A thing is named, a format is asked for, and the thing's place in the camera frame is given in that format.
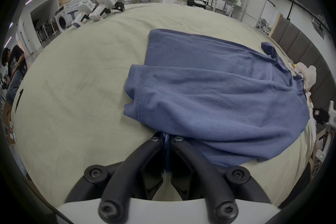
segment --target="screw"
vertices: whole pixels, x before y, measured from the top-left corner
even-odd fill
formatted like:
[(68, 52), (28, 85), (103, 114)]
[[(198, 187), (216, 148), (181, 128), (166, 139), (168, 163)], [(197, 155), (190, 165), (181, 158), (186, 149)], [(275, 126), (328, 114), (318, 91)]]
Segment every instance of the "screw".
[(92, 177), (98, 177), (102, 174), (102, 171), (100, 171), (99, 169), (93, 169), (91, 172), (90, 172), (90, 176)]
[(217, 215), (220, 219), (231, 220), (237, 217), (237, 206), (231, 202), (220, 205), (217, 209)]
[(158, 142), (160, 139), (156, 136), (153, 136), (149, 139), (150, 141)]
[(237, 178), (242, 178), (244, 176), (244, 172), (241, 170), (234, 170), (232, 172), (232, 175), (237, 177)]
[(105, 219), (115, 219), (119, 216), (119, 211), (111, 201), (104, 201), (99, 206), (99, 215)]
[(175, 136), (174, 137), (174, 141), (175, 142), (181, 142), (181, 141), (183, 141), (183, 137), (181, 137), (181, 136)]

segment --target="cardboard box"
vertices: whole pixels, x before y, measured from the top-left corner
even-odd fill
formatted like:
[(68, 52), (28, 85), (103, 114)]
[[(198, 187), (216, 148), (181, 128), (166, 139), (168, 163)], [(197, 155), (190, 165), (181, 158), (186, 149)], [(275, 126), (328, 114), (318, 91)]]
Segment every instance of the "cardboard box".
[(6, 101), (3, 107), (3, 123), (9, 128), (9, 122), (11, 121), (12, 106)]

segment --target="robotic arm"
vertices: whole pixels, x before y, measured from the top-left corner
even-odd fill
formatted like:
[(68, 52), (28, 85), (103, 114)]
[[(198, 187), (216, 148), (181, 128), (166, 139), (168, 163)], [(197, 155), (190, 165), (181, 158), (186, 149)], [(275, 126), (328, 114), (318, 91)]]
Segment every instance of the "robotic arm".
[(89, 18), (93, 21), (100, 21), (104, 13), (111, 13), (111, 10), (124, 11), (124, 4), (118, 2), (118, 0), (97, 0), (99, 6), (89, 15)]
[(124, 11), (124, 4), (118, 0), (96, 0), (99, 3), (98, 7), (90, 0), (82, 0), (77, 7), (80, 12), (79, 15), (73, 20), (72, 25), (76, 28), (83, 24), (84, 19), (91, 19), (93, 21), (100, 21), (103, 13), (111, 13), (111, 10)]

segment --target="person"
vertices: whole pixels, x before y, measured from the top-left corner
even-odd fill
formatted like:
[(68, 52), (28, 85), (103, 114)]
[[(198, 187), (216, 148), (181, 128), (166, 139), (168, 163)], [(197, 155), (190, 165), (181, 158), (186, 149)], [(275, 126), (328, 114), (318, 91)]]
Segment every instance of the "person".
[(8, 83), (11, 82), (15, 72), (19, 70), (21, 63), (24, 61), (25, 55), (18, 45), (15, 45), (12, 51), (9, 48), (3, 50), (1, 63), (3, 66), (6, 66), (6, 63), (8, 63)]
[(18, 91), (25, 75), (25, 55), (23, 50), (18, 45), (15, 45), (12, 51), (9, 48), (5, 48), (2, 52), (1, 63), (6, 66), (8, 63), (8, 88), (6, 93), (7, 102), (13, 106), (16, 92)]

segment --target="washing machine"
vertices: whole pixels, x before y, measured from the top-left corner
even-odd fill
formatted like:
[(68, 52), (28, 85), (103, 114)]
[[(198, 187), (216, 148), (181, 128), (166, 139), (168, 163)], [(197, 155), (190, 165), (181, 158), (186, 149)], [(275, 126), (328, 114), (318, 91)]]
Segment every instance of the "washing machine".
[(65, 15), (64, 6), (55, 12), (55, 20), (58, 26), (58, 29), (61, 33), (67, 30), (68, 18)]

